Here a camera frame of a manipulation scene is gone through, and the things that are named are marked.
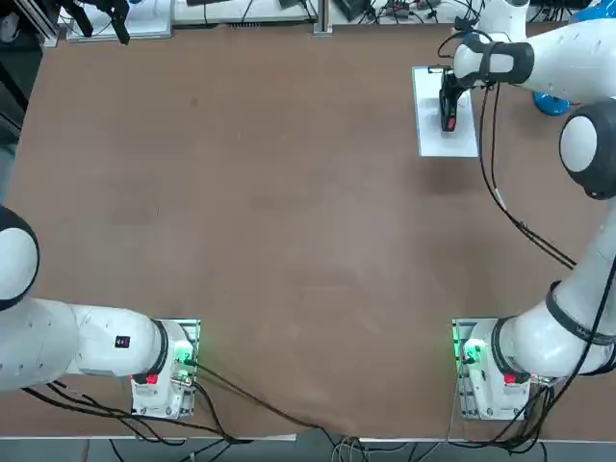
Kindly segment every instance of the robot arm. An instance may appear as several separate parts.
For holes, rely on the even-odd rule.
[[[195,359],[196,346],[179,323],[29,298],[38,271],[34,231],[0,206],[0,392],[67,373],[131,376],[133,408],[141,414],[190,414],[192,368],[179,359]]]
[[[489,38],[473,32],[464,37],[452,70],[444,76],[441,100],[454,86],[470,89],[501,82],[586,104],[565,123],[560,157],[571,178],[590,197],[607,199],[608,213],[582,260],[567,278],[547,290],[544,300],[518,317],[484,320],[475,326],[468,345],[478,354],[466,357],[471,358],[469,376],[482,419],[513,418],[526,403],[532,375],[556,378],[574,370],[590,339],[616,257],[614,22],[576,22],[526,38],[516,23],[520,14],[505,18],[490,14],[516,8],[524,10],[526,17],[526,5],[489,0],[477,27]],[[580,372],[611,366],[615,345],[616,295],[612,293]]]

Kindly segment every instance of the mounting plate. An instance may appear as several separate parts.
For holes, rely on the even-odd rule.
[[[497,320],[465,318],[452,321],[457,393],[464,419],[510,421],[528,401],[529,381],[506,381],[494,363],[489,339]],[[518,418],[519,421],[523,419],[524,414]]]
[[[193,379],[196,368],[182,359],[198,361],[201,321],[160,319],[168,336],[166,363],[161,372],[147,383],[131,380],[132,412],[144,416],[179,419],[194,412]]]

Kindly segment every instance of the brown tabletop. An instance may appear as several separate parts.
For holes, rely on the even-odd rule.
[[[565,274],[491,203],[476,159],[418,157],[411,66],[438,63],[448,33],[220,27],[46,52],[7,202],[40,239],[34,295],[200,318],[201,361],[289,413],[444,438],[451,319],[521,313]],[[559,162],[564,118],[504,88],[499,121],[510,210],[578,257],[604,204]],[[116,380],[71,383],[129,403]],[[615,439],[613,387],[579,380],[544,437]],[[296,430],[212,394],[231,433]],[[126,434],[20,392],[0,399],[2,435]],[[454,420],[458,438],[495,428]]]

